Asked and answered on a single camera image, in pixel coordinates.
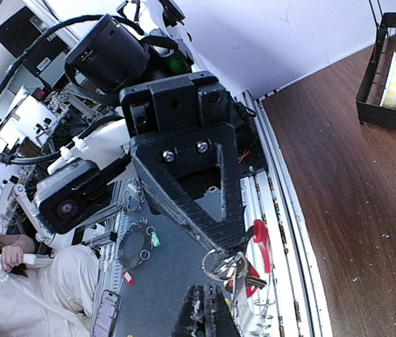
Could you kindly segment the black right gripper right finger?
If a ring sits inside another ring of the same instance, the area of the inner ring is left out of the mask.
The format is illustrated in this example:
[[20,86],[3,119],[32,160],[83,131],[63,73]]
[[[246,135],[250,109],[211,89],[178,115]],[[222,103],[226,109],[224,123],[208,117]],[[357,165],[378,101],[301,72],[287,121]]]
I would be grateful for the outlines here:
[[223,292],[217,284],[204,286],[204,330],[205,336],[240,336]]

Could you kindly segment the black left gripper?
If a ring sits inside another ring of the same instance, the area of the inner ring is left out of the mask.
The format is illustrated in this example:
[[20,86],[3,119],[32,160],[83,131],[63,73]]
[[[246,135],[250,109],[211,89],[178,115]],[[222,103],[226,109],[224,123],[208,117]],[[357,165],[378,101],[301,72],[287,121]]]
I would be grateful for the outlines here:
[[119,102],[147,200],[219,259],[242,251],[235,129],[222,123],[230,121],[230,92],[201,71],[125,88]]

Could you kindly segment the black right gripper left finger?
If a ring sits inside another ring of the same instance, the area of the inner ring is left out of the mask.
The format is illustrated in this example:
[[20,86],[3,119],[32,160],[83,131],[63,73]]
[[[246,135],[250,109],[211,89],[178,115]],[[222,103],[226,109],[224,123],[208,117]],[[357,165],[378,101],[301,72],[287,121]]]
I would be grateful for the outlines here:
[[204,287],[194,284],[187,289],[171,335],[205,336],[204,321]]

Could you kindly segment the red key tag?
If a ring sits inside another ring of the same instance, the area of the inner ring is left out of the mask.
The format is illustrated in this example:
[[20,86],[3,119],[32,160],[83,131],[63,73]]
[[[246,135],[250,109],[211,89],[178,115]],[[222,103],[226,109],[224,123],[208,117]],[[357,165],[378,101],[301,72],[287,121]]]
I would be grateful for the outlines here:
[[267,282],[260,278],[254,266],[249,265],[248,272],[245,275],[246,297],[250,298],[257,290],[262,290]]

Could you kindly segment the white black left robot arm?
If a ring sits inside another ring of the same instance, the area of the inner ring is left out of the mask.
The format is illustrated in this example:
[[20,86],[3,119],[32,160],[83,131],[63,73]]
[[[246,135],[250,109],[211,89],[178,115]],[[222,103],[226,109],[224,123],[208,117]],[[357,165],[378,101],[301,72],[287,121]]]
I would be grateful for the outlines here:
[[[169,217],[218,259],[248,243],[238,168],[239,130],[249,118],[210,72],[193,72],[175,60],[178,42],[146,34],[124,16],[82,15],[48,28],[7,69],[0,95],[16,70],[53,33],[87,21],[93,28],[67,54],[65,74],[76,72],[98,87],[86,97],[120,107],[130,136],[100,168],[71,159],[37,187],[37,227],[65,234],[89,218],[107,197],[107,184],[133,164],[149,205]],[[22,159],[1,154],[2,164],[40,164],[53,155]]]

